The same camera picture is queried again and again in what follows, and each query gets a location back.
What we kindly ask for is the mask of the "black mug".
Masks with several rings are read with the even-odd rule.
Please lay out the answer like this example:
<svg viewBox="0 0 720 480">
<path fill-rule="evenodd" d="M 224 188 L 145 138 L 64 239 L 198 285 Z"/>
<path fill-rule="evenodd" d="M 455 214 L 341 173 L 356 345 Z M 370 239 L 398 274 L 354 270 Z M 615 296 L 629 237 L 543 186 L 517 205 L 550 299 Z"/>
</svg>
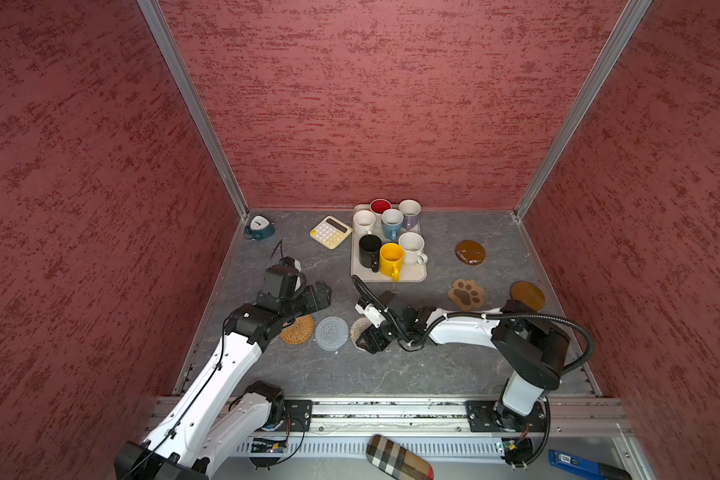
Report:
<svg viewBox="0 0 720 480">
<path fill-rule="evenodd" d="M 359 262 L 362 267 L 377 273 L 380 269 L 380 250 L 383 241 L 376 235 L 363 235 L 358 241 Z"/>
</svg>

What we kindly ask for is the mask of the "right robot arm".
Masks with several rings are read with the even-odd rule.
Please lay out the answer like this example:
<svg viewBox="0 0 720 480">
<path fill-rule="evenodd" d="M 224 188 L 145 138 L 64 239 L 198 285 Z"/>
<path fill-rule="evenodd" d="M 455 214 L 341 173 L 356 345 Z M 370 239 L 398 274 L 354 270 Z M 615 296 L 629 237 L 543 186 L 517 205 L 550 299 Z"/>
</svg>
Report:
<svg viewBox="0 0 720 480">
<path fill-rule="evenodd" d="M 430 344 L 465 344 L 498 351 L 513 369 L 494 406 L 493 422 L 506 431 L 525 427 L 543 394 L 559 388 L 570 337 L 555 322 L 520 302 L 503 309 L 456 312 L 414 309 L 396 294 L 362 295 L 355 310 L 371 325 L 355 344 L 375 354 L 391 343 L 406 351 Z"/>
</svg>

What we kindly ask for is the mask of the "paw shaped cork coaster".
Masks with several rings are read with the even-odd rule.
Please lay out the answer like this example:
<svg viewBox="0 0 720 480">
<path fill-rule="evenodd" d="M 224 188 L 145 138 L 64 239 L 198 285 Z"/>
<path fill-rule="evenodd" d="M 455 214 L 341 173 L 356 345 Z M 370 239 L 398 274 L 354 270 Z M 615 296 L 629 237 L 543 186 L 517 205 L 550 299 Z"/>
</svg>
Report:
<svg viewBox="0 0 720 480">
<path fill-rule="evenodd" d="M 457 279 L 448 297 L 461 311 L 479 310 L 485 305 L 485 291 L 475 280 Z"/>
</svg>

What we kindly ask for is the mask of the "grey knitted coaster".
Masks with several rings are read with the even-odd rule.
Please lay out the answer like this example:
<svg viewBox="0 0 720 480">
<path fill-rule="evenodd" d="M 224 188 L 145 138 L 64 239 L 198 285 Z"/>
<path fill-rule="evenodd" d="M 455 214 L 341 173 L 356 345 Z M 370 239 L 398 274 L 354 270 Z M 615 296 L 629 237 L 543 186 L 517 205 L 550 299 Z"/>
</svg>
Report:
<svg viewBox="0 0 720 480">
<path fill-rule="evenodd" d="M 336 351 L 349 339 L 347 322 L 336 316 L 321 320 L 314 331 L 315 342 L 324 351 Z"/>
</svg>

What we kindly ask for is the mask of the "multicolour woven coaster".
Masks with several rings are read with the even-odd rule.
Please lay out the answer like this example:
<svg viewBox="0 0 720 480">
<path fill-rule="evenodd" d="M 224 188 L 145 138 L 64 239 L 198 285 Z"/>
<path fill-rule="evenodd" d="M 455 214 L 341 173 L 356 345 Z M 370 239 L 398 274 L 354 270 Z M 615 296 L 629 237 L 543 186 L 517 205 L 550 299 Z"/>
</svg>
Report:
<svg viewBox="0 0 720 480">
<path fill-rule="evenodd" d="M 371 321 L 365 317 L 360 317 L 352 323 L 350 327 L 350 340 L 355 347 L 357 347 L 356 342 L 362 333 L 372 326 Z"/>
</svg>

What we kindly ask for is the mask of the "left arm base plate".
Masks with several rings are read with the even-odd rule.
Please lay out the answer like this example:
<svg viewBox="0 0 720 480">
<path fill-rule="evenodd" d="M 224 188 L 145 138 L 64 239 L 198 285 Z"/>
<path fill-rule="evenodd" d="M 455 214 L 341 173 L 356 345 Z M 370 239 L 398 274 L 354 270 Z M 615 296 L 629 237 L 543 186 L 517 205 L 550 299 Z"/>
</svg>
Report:
<svg viewBox="0 0 720 480">
<path fill-rule="evenodd" d="M 270 409 L 270 416 L 261 428 L 264 432 L 285 434 L 291 431 L 308 430 L 311 423 L 314 402 L 312 400 L 276 400 Z"/>
</svg>

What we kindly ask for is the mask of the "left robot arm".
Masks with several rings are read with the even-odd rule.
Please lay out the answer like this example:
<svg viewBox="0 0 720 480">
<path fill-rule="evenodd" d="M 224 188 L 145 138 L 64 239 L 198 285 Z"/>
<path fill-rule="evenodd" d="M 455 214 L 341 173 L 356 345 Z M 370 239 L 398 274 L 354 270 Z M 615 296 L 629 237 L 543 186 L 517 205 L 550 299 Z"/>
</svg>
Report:
<svg viewBox="0 0 720 480">
<path fill-rule="evenodd" d="M 225 319 L 219 343 L 169 414 L 140 443 L 127 442 L 114 460 L 118 479 L 209 479 L 252 433 L 283 420 L 282 391 L 249 386 L 241 404 L 223 409 L 271 340 L 291 321 L 331 305 L 324 282 L 273 299 L 261 294 Z"/>
</svg>

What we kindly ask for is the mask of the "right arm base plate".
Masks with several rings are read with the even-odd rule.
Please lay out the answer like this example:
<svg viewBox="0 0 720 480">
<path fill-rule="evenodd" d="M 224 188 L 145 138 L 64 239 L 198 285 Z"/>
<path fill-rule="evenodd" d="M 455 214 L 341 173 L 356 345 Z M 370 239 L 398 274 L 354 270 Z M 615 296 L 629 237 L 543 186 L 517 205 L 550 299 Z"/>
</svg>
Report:
<svg viewBox="0 0 720 480">
<path fill-rule="evenodd" d="M 466 401 L 465 409 L 473 433 L 543 433 L 547 427 L 548 414 L 541 402 L 536 402 L 531 413 L 526 416 L 504 406 L 499 400 Z"/>
</svg>

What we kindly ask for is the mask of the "woven rattan coaster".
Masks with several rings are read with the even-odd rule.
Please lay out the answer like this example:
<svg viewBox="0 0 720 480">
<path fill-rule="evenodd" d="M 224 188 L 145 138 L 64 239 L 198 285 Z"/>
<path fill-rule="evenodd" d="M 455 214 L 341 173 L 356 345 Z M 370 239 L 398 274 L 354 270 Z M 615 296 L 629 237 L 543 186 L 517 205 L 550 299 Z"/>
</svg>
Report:
<svg viewBox="0 0 720 480">
<path fill-rule="evenodd" d="M 289 345 L 299 345 L 309 341 L 315 330 L 315 322 L 311 315 L 305 315 L 294 320 L 280 333 L 282 341 Z"/>
</svg>

